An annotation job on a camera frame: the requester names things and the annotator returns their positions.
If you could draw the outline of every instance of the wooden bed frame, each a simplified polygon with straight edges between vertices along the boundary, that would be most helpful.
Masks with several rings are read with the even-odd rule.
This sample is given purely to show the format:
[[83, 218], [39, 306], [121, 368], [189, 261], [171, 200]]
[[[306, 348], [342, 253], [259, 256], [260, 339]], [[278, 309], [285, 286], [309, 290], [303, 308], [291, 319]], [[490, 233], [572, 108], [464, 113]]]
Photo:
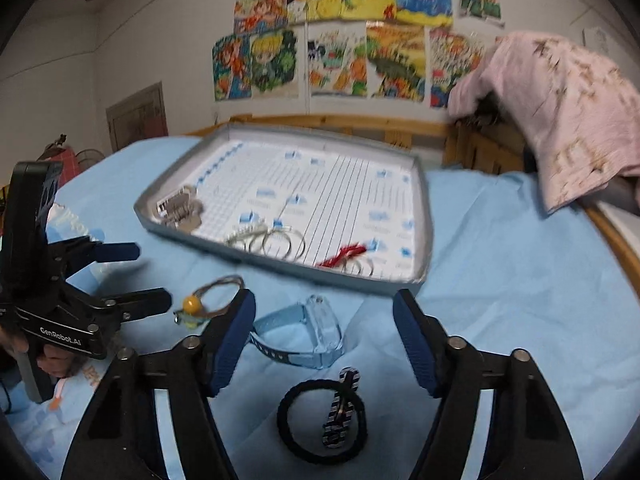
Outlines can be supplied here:
[[[522, 171], [522, 154], [505, 148], [495, 140], [481, 135], [464, 126], [430, 123], [426, 121], [404, 120], [355, 115], [281, 115], [259, 116], [236, 115], [230, 123], [280, 124], [318, 130], [331, 130], [345, 135], [359, 132], [382, 132], [385, 142], [410, 150], [415, 137], [429, 137], [431, 142], [444, 150], [443, 166], [460, 164], [469, 170], [501, 174], [507, 171]], [[222, 126], [216, 124], [187, 135], [204, 137]], [[594, 205], [583, 205], [585, 212], [605, 239], [624, 270], [636, 295], [640, 298], [640, 259], [602, 211]]]

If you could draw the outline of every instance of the light blue bedsheet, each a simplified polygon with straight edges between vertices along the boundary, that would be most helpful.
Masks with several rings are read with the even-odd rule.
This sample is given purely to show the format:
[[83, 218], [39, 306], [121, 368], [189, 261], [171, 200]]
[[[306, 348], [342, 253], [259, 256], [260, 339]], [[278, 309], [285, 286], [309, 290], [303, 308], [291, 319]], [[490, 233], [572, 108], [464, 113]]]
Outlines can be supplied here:
[[[240, 480], [409, 477], [427, 437], [437, 401], [417, 386], [396, 332], [391, 299], [315, 286], [261, 269], [238, 266], [146, 232], [134, 200], [196, 139], [139, 142], [71, 181], [57, 196], [65, 213], [50, 223], [53, 239], [85, 230], [107, 242], [135, 241], [137, 262], [92, 266], [74, 283], [94, 292], [164, 286], [174, 309], [195, 288], [239, 272], [257, 298], [257, 316], [324, 294], [345, 332], [346, 353], [329, 370], [276, 364], [246, 346], [231, 384], [211, 402], [214, 418]], [[564, 208], [547, 217], [535, 181], [518, 173], [500, 177], [471, 171], [428, 173], [434, 247], [427, 283], [418, 294], [425, 313], [449, 334], [476, 348], [508, 354], [529, 349], [572, 432], [587, 479], [593, 479], [624, 439], [640, 411], [640, 308], [605, 243], [583, 212]], [[171, 313], [123, 327], [139, 352], [170, 348], [188, 334]], [[280, 332], [290, 342], [291, 332]], [[66, 381], [57, 409], [29, 403], [12, 391], [9, 417], [18, 438], [52, 479], [107, 362], [91, 362]], [[313, 466], [281, 443], [275, 413], [287, 390], [309, 378], [336, 379], [345, 366], [362, 378], [359, 394], [369, 440], [353, 461]], [[292, 409], [301, 444], [316, 452], [331, 394], [309, 394]], [[183, 478], [172, 439], [166, 395], [158, 393], [167, 469]], [[483, 394], [465, 479], [477, 477], [484, 452], [491, 393]]]

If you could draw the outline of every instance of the red ribbon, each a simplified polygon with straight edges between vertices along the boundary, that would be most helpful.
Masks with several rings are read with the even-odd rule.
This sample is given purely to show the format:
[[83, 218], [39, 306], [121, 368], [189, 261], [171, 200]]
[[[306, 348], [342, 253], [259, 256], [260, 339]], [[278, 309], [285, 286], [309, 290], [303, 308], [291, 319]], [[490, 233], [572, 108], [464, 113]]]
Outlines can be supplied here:
[[347, 245], [343, 248], [340, 248], [338, 254], [336, 254], [333, 258], [329, 258], [320, 264], [316, 264], [316, 267], [329, 267], [334, 268], [337, 267], [347, 260], [351, 258], [355, 258], [359, 254], [366, 253], [367, 248], [362, 244], [353, 244]]

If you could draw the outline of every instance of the pink cloth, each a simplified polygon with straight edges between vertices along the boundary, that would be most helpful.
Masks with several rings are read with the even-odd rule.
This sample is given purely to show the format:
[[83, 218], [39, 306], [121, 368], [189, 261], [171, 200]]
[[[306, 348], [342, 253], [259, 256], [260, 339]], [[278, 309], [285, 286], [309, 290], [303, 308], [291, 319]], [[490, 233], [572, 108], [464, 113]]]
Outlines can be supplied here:
[[514, 32], [454, 86], [450, 115], [472, 114], [491, 91], [536, 156], [549, 212], [619, 173], [640, 175], [640, 94], [607, 57], [561, 36]]

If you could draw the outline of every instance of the hand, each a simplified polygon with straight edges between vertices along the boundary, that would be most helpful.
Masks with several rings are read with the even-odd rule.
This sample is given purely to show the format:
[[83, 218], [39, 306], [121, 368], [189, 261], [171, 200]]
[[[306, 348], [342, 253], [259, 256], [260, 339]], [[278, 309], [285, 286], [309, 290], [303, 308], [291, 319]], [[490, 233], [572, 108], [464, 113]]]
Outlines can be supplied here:
[[[15, 357], [16, 352], [29, 350], [29, 343], [24, 334], [9, 334], [0, 327], [0, 346], [3, 346], [9, 355]], [[62, 348], [53, 345], [44, 345], [44, 353], [38, 357], [38, 366], [41, 370], [57, 378], [66, 377], [74, 362], [74, 355]]]

